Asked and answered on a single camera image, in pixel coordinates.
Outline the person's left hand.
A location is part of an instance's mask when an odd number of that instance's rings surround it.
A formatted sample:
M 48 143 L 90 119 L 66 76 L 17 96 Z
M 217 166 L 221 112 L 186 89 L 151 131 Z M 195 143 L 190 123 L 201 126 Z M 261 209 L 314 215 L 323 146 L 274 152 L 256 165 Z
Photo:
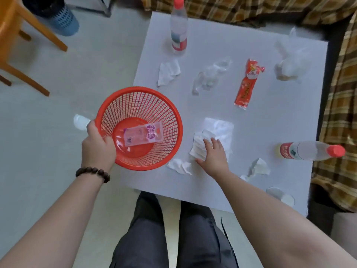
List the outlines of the person's left hand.
M 81 167 L 92 167 L 109 173 L 116 159 L 116 150 L 106 148 L 104 137 L 94 121 L 87 126 L 88 136 L 82 142 Z

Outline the person's right hand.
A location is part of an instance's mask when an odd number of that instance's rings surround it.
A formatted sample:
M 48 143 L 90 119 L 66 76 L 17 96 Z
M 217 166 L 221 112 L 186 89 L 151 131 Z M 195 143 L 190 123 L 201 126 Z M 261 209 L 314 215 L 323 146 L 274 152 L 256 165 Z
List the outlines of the person's right hand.
M 202 167 L 202 169 L 214 180 L 218 181 L 230 172 L 225 150 L 220 140 L 217 140 L 217 150 L 212 148 L 212 144 L 207 139 L 204 139 L 204 143 L 207 155 L 205 159 L 206 167 Z

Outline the white tissue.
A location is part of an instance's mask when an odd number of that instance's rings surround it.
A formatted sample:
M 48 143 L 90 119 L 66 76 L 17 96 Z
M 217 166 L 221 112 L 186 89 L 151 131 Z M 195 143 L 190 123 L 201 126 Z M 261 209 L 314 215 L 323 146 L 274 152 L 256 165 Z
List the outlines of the white tissue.
M 180 74 L 181 68 L 177 59 L 161 63 L 158 71 L 157 87 L 169 84 Z
M 189 152 L 189 155 L 191 155 L 194 158 L 205 160 L 207 151 L 206 151 L 204 139 L 207 139 L 208 142 L 212 144 L 211 138 L 216 138 L 216 135 L 209 130 L 203 130 L 202 132 L 195 133 L 193 146 Z
M 270 173 L 271 171 L 268 164 L 262 158 L 258 158 L 252 163 L 248 175 L 241 175 L 240 178 L 244 181 L 248 181 L 256 175 L 268 176 Z
M 192 163 L 191 162 L 184 162 L 181 159 L 172 159 L 168 162 L 167 167 L 176 171 L 181 175 L 190 175 L 192 176 Z

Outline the red plastic mesh basket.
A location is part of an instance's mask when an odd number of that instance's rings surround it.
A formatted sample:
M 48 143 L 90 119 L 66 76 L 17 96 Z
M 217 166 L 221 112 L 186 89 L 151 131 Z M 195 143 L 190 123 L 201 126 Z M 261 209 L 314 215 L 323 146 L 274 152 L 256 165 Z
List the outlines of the red plastic mesh basket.
M 167 164 L 183 137 L 175 105 L 160 92 L 142 86 L 111 94 L 94 121 L 102 136 L 113 139 L 115 163 L 129 170 L 154 170 Z

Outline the person's right forearm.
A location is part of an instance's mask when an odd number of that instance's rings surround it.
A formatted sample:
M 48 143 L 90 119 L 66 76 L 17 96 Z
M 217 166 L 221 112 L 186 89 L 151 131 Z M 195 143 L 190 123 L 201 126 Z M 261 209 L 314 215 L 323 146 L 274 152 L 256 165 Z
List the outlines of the person's right forearm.
M 211 173 L 264 268 L 357 268 L 357 260 L 292 207 L 228 169 Z

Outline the clear flat plastic bag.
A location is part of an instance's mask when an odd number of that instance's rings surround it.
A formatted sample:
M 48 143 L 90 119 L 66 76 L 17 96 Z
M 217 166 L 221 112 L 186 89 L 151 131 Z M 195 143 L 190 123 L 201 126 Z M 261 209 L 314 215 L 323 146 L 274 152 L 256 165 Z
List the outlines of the clear flat plastic bag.
M 206 117 L 203 122 L 202 136 L 208 140 L 211 138 L 220 140 L 226 155 L 230 155 L 232 153 L 233 131 L 233 123 Z

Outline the pink clear plastic wrapper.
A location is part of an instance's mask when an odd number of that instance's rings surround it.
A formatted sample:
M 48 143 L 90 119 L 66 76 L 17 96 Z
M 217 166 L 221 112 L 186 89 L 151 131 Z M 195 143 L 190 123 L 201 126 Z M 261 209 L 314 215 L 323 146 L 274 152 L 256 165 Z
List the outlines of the pink clear plastic wrapper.
M 114 140 L 118 146 L 123 147 L 159 143 L 164 140 L 163 124 L 161 121 L 147 124 L 141 121 L 127 121 L 118 125 Z

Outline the white paper scrap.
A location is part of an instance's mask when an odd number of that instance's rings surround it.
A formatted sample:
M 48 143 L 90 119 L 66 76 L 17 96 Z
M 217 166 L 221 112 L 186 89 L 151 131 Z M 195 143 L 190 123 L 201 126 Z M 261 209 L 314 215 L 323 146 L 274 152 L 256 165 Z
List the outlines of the white paper scrap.
M 87 117 L 76 114 L 73 118 L 73 122 L 74 122 L 74 126 L 76 129 L 81 130 L 81 131 L 86 131 L 87 126 L 91 122 L 91 120 Z

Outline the crumpled clear plastic wrap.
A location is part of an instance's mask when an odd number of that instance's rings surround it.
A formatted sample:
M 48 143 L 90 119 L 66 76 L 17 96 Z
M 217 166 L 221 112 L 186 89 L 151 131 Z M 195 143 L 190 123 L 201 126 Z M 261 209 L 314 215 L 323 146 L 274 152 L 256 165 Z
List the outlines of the crumpled clear plastic wrap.
M 211 90 L 218 83 L 220 77 L 229 70 L 232 62 L 231 58 L 224 58 L 199 72 L 193 81 L 192 95 L 198 96 L 201 90 Z

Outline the person's dark trousers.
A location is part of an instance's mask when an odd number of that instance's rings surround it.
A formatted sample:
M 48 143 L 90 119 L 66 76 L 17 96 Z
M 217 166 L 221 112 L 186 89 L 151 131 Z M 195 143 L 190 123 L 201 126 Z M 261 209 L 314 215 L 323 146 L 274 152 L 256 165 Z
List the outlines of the person's dark trousers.
M 163 212 L 153 193 L 141 191 L 127 233 L 109 268 L 168 268 Z M 234 250 L 210 208 L 181 201 L 177 268 L 239 268 Z

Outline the clear water bottle red cap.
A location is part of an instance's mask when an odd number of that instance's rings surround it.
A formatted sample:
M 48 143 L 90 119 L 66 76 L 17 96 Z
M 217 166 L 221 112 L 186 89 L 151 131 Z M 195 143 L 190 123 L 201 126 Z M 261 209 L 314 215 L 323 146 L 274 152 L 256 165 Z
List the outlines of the clear water bottle red cap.
M 187 48 L 188 36 L 188 15 L 185 9 L 185 0 L 173 0 L 170 31 L 173 50 L 183 53 Z
M 284 159 L 324 161 L 330 158 L 343 157 L 346 150 L 343 146 L 337 144 L 302 141 L 278 144 L 277 153 Z

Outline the white plastic bag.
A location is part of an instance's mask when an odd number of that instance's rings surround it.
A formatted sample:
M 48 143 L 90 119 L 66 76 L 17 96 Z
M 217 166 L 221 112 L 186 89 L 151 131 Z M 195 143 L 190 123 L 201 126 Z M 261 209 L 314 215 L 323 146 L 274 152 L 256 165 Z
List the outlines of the white plastic bag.
M 275 43 L 281 60 L 275 65 L 274 71 L 280 81 L 300 82 L 310 68 L 310 49 L 298 46 L 299 39 L 297 28 L 294 26 L 287 38 Z

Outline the brown plaid sofa cover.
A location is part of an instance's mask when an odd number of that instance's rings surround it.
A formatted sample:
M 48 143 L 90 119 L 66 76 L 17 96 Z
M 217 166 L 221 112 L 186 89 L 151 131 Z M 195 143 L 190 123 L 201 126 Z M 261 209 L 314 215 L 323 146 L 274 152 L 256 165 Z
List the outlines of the brown plaid sofa cover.
M 319 140 L 343 144 L 342 159 L 315 162 L 312 183 L 341 209 L 357 213 L 357 0 L 185 0 L 188 16 L 240 23 L 272 13 L 303 13 L 305 25 L 329 25 L 351 16 L 334 65 Z

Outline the blue waste bin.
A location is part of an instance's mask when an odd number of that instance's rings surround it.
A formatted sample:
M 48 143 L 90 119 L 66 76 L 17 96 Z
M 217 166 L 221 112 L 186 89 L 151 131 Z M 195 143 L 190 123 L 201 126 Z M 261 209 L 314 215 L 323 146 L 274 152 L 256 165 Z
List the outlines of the blue waste bin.
M 22 3 L 58 35 L 69 37 L 79 30 L 79 22 L 64 0 L 22 0 Z

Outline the metal frame leg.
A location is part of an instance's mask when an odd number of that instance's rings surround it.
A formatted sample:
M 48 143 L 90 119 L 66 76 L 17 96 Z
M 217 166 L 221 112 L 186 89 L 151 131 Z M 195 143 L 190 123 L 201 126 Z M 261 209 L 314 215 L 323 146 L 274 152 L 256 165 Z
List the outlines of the metal frame leg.
M 79 12 L 101 15 L 110 18 L 116 0 L 65 0 L 67 6 Z

